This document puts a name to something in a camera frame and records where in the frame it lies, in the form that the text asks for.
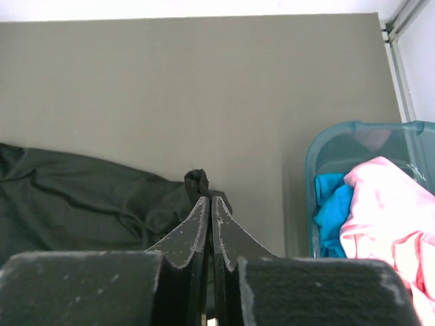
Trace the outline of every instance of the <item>clothes pile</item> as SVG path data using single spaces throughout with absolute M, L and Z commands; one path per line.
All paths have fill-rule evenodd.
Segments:
M 383 157 L 318 175 L 315 189 L 321 255 L 387 262 L 435 325 L 435 196 Z

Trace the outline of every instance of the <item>plastic laundry basket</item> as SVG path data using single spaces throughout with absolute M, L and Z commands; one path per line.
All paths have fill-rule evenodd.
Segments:
M 435 192 L 435 124 L 364 124 L 345 122 L 323 131 L 311 144 L 305 161 L 309 246 L 320 257 L 318 206 L 314 179 L 322 173 L 346 173 L 355 165 L 384 156 L 416 182 Z

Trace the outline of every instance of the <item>blue clothing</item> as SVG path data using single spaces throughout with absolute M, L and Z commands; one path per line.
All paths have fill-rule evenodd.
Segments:
M 350 214 L 353 188 L 345 185 L 344 173 L 328 173 L 315 178 L 320 210 L 314 221 L 319 226 L 322 257 L 346 257 L 340 243 L 340 229 Z

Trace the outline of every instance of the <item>pink clothing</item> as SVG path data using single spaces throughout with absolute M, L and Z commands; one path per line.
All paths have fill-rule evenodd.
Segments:
M 354 188 L 340 240 L 348 258 L 389 263 L 411 290 L 423 326 L 435 325 L 435 197 L 386 158 L 345 176 Z

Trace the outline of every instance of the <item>black cloth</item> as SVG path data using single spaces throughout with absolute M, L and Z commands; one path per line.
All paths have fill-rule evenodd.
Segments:
M 104 160 L 0 143 L 0 264 L 24 251 L 144 250 L 201 196 L 203 170 L 184 183 Z

